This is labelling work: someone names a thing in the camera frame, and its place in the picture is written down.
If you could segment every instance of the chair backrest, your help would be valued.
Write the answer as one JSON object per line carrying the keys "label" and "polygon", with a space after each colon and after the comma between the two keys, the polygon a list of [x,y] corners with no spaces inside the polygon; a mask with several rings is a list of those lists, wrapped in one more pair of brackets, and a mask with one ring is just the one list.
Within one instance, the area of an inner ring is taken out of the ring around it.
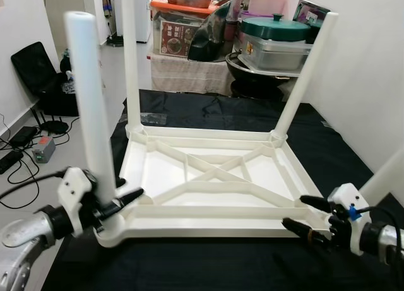
{"label": "chair backrest", "polygon": [[33,43],[11,56],[22,82],[34,94],[54,80],[57,73],[41,42]]}

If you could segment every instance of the tiled floor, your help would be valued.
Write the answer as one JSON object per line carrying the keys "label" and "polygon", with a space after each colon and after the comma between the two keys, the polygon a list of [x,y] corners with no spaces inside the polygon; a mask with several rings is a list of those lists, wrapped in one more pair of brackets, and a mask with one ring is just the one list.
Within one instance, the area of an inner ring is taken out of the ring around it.
{"label": "tiled floor", "polygon": [[[138,74],[139,74],[139,86],[144,89],[152,88],[152,81],[150,76],[150,62],[146,59],[146,53],[148,50],[148,44],[138,44]],[[112,134],[118,119],[121,116],[123,110],[122,102],[126,98],[126,88],[124,79],[124,49],[122,47],[108,47],[101,48],[101,62],[102,62],[102,79],[105,84],[105,106],[107,109],[108,125],[110,134]],[[64,119],[70,123],[73,119],[67,117]],[[29,119],[25,126],[37,125],[34,118]],[[65,168],[67,166],[77,166],[86,168],[85,153],[83,148],[83,140],[81,136],[80,120],[77,120],[72,127],[70,135],[70,141],[66,144],[58,146],[54,152],[51,160],[47,164],[40,164],[39,175],[48,174]],[[62,143],[65,138],[56,139],[56,143]],[[0,151],[0,158],[6,154],[6,151]],[[29,158],[25,155],[24,161],[28,164],[31,170],[35,170]],[[0,191],[5,191],[12,187],[7,181],[7,176],[17,168],[14,165],[6,173],[0,175]],[[29,176],[28,170],[22,167],[12,178],[13,181],[20,181]],[[30,206],[22,208],[20,210],[9,210],[0,205],[0,229],[7,223],[12,222],[20,218],[29,217],[33,211],[38,210],[44,205],[57,206],[57,186],[60,179],[48,179],[40,182],[40,194],[35,202]],[[4,203],[11,206],[24,205],[30,201],[36,194],[35,184],[27,186],[20,191],[11,194],[7,198],[3,199]],[[46,276],[52,266],[52,262],[57,254],[57,250],[61,241],[57,243],[57,246],[46,250],[41,257],[35,262],[28,285],[25,290],[40,290],[44,283]]]}

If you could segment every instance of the pot lid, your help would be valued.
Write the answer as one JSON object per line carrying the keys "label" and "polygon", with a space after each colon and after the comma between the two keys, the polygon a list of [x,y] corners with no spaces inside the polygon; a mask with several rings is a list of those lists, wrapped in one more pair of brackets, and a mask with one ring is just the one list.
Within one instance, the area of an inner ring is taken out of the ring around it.
{"label": "pot lid", "polygon": [[281,17],[274,13],[273,18],[246,18],[241,23],[241,31],[265,40],[296,42],[306,39],[310,26],[298,21],[280,20]]}

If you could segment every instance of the black cable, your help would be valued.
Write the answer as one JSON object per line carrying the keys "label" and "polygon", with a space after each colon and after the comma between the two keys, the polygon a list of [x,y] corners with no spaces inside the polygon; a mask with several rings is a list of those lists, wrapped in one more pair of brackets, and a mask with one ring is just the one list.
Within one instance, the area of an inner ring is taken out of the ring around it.
{"label": "black cable", "polygon": [[15,185],[15,184],[19,184],[19,183],[20,183],[20,182],[11,182],[11,181],[10,181],[10,177],[13,176],[13,174],[14,174],[15,172],[19,171],[19,169],[20,169],[21,166],[23,165],[20,160],[18,161],[18,163],[19,163],[18,168],[15,169],[14,171],[12,171],[12,173],[10,173],[10,175],[7,177],[7,181],[8,181],[10,184],[12,184],[12,185]]}
{"label": "black cable", "polygon": [[395,254],[395,261],[394,263],[391,264],[391,268],[396,270],[396,280],[397,280],[397,285],[399,290],[404,290],[404,284],[403,284],[403,278],[402,278],[402,273],[401,273],[401,233],[400,233],[400,226],[398,225],[398,222],[392,212],[390,212],[387,209],[377,207],[377,206],[370,206],[367,208],[359,209],[357,210],[357,214],[368,212],[368,211],[381,211],[385,215],[387,215],[390,220],[393,222],[394,228],[397,233],[397,246],[396,246],[396,254]]}
{"label": "black cable", "polygon": [[2,138],[0,138],[0,141],[2,141],[3,143],[5,143],[5,145],[0,149],[0,151],[3,151],[3,150],[12,150],[12,149],[13,149],[13,147],[5,148],[5,147],[9,146],[9,142],[8,142],[8,141],[4,141]]}
{"label": "black cable", "polygon": [[[9,141],[9,139],[10,139],[10,136],[11,136],[11,131],[10,131],[10,128],[6,125],[6,123],[4,122],[4,115],[2,115],[1,113],[0,113],[0,116],[3,118],[3,125],[5,125],[6,126],[6,128],[7,128],[7,130],[8,130],[8,137],[7,137],[7,141]],[[0,150],[3,150],[4,148],[6,148],[7,147],[7,144],[5,144],[3,147],[1,147],[0,148]]]}
{"label": "black cable", "polygon": [[42,180],[44,180],[44,179],[49,179],[49,178],[51,178],[51,177],[60,177],[60,178],[62,178],[62,177],[64,176],[64,174],[66,173],[66,171],[67,171],[67,169],[64,169],[64,170],[61,170],[61,171],[56,171],[56,172],[54,172],[54,173],[47,174],[47,175],[43,175],[43,176],[40,176],[40,177],[35,178],[34,175],[32,174],[32,171],[29,169],[28,166],[27,166],[27,168],[28,168],[28,170],[29,170],[30,173],[31,173],[32,180],[26,181],[26,182],[21,182],[21,183],[18,184],[18,186],[15,186],[15,187],[12,187],[11,189],[8,189],[8,190],[5,191],[4,193],[0,194],[0,200],[2,200],[3,198],[5,198],[7,195],[9,195],[9,194],[11,194],[11,193],[13,193],[13,192],[15,192],[15,191],[21,189],[22,187],[27,186],[27,185],[30,185],[30,184],[33,184],[33,183],[37,183],[37,184],[38,184],[39,181],[42,181]]}
{"label": "black cable", "polygon": [[[10,144],[8,141],[4,141],[4,140],[2,140],[2,141],[5,142],[5,143],[7,143],[7,145],[10,145],[10,146],[11,146],[11,144]],[[20,151],[20,152],[22,152],[22,153],[25,153],[25,154],[30,158],[30,160],[31,160],[31,162],[33,163],[33,165],[37,168],[36,173],[33,174],[33,176],[36,176],[36,175],[39,173],[39,167],[38,167],[37,163],[35,163],[35,161],[32,159],[31,155],[29,155],[29,153],[25,151],[25,150],[27,150],[27,149],[29,149],[29,146],[28,146],[28,147],[23,147],[22,149],[19,148],[19,147],[13,147],[13,150],[17,150],[17,151]]]}
{"label": "black cable", "polygon": [[65,136],[66,134],[68,134],[68,133],[70,132],[71,128],[73,127],[73,123],[74,123],[75,121],[77,121],[78,119],[79,119],[79,117],[77,117],[76,119],[73,119],[73,120],[70,122],[70,127],[69,127],[69,129],[66,130],[65,133],[63,133],[62,135],[59,135],[59,136],[53,136],[53,138],[61,138],[62,136]]}
{"label": "black cable", "polygon": [[67,140],[67,141],[64,141],[63,143],[56,144],[55,146],[59,146],[59,145],[66,144],[66,143],[70,140],[70,135],[69,135],[69,133],[66,133],[66,135],[68,136],[68,140]]}
{"label": "black cable", "polygon": [[[28,171],[29,171],[30,174],[31,174],[31,178],[32,178],[32,181],[30,181],[30,184],[36,183],[36,185],[37,185],[37,193],[36,193],[35,197],[34,197],[29,203],[27,203],[27,204],[25,204],[25,205],[23,205],[23,206],[19,206],[19,207],[11,207],[11,206],[9,206],[9,205],[7,205],[7,204],[4,204],[3,202],[0,201],[0,204],[2,204],[2,205],[3,205],[4,207],[6,207],[6,208],[9,208],[9,209],[12,209],[12,210],[22,209],[22,208],[24,208],[24,207],[26,207],[26,206],[29,206],[29,205],[32,204],[32,203],[38,198],[38,196],[39,196],[39,185],[38,185],[38,181],[34,178],[31,169],[28,167],[27,163],[25,163],[23,160],[20,160],[19,163],[20,163],[20,167],[19,167],[19,168],[21,168],[21,163],[23,163],[23,164],[27,167]],[[6,191],[6,192],[0,194],[0,199],[3,199],[4,197],[6,197],[7,195],[9,195],[10,193],[15,192],[16,190],[18,190],[19,188],[15,189],[15,190],[13,190],[13,188],[11,188],[10,190],[8,190],[8,191]]]}

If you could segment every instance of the black cloth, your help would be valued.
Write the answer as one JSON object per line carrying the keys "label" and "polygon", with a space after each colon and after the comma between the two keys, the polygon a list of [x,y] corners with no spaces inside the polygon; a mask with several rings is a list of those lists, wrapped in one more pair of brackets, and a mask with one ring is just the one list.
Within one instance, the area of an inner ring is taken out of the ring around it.
{"label": "black cloth", "polygon": [[[186,128],[270,131],[284,106],[143,90],[140,98],[142,112],[166,114],[165,126]],[[116,172],[128,142],[125,124],[111,137]],[[300,105],[288,136],[324,196],[345,182],[361,187],[372,176],[309,104]],[[404,222],[391,195],[380,205]],[[130,239],[106,249],[89,231],[65,239],[42,290],[392,290],[392,283],[389,268],[372,256],[328,253],[300,239]]]}

